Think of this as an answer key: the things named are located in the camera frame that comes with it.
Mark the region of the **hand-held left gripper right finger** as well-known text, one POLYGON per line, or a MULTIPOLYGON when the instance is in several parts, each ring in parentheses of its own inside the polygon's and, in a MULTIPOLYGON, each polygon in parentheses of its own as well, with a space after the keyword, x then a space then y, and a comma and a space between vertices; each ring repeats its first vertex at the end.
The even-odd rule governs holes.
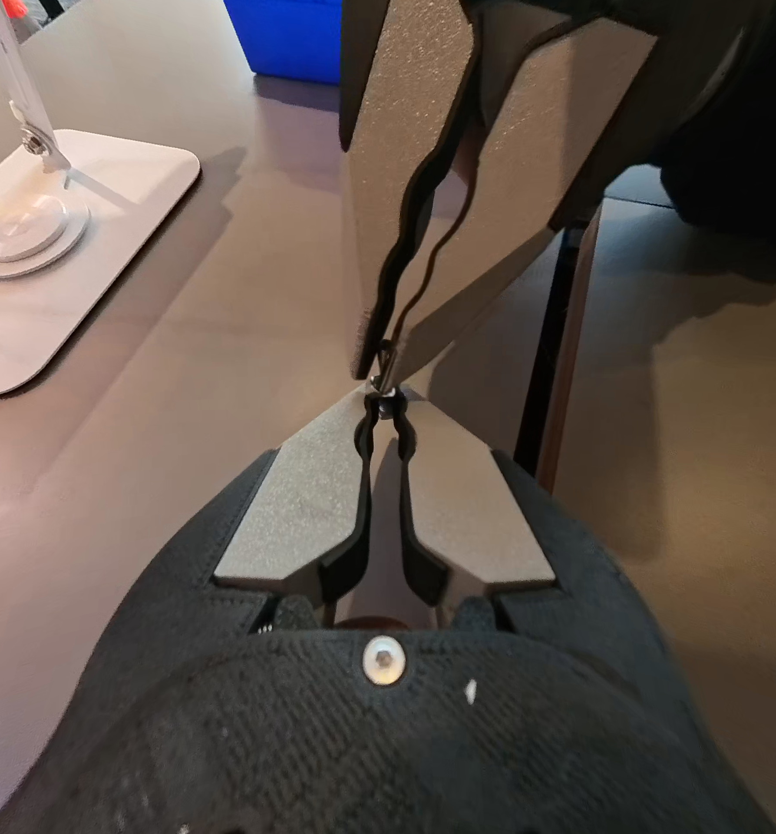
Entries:
POLYGON ((404 578, 430 608, 551 587, 555 573, 486 443, 411 388, 393 425, 404 578))

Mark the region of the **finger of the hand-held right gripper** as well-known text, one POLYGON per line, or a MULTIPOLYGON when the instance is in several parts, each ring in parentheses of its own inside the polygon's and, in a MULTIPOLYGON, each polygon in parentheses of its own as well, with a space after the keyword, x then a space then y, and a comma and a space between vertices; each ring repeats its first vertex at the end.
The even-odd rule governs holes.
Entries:
POLYGON ((479 152, 467 203, 396 323, 392 387, 456 340, 552 242, 551 218, 656 41, 598 17, 526 56, 479 152))
POLYGON ((466 5, 342 3, 342 265, 351 377, 376 360, 457 147, 477 58, 466 5))

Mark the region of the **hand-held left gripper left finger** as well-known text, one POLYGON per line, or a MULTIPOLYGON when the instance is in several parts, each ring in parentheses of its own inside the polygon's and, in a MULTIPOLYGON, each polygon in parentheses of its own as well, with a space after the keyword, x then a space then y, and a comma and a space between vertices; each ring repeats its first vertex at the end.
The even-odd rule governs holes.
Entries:
POLYGON ((368 565, 378 406, 364 387, 285 441, 215 568, 221 586, 335 603, 368 565))

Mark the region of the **silver metal bolt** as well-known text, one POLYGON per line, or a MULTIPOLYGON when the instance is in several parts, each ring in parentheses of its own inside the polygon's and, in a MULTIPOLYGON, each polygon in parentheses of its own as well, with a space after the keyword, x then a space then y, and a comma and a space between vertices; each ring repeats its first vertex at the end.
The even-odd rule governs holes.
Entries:
POLYGON ((368 378, 369 393, 379 399, 394 396, 399 387, 414 373, 401 348, 396 339, 383 339, 380 342, 375 365, 368 378))

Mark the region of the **blue box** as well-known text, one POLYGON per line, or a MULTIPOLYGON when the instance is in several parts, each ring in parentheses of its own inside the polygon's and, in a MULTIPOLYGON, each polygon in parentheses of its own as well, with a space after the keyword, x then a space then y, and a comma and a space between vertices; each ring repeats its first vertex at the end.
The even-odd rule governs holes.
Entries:
POLYGON ((336 86, 341 1, 225 1, 257 75, 336 86))

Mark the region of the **white stand with flat base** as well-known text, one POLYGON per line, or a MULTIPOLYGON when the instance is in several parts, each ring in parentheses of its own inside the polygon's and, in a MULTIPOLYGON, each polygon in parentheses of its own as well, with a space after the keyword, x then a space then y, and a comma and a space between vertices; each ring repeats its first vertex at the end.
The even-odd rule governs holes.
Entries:
POLYGON ((0 2, 21 144, 0 163, 0 395, 43 371, 200 174, 190 151, 55 131, 0 2))

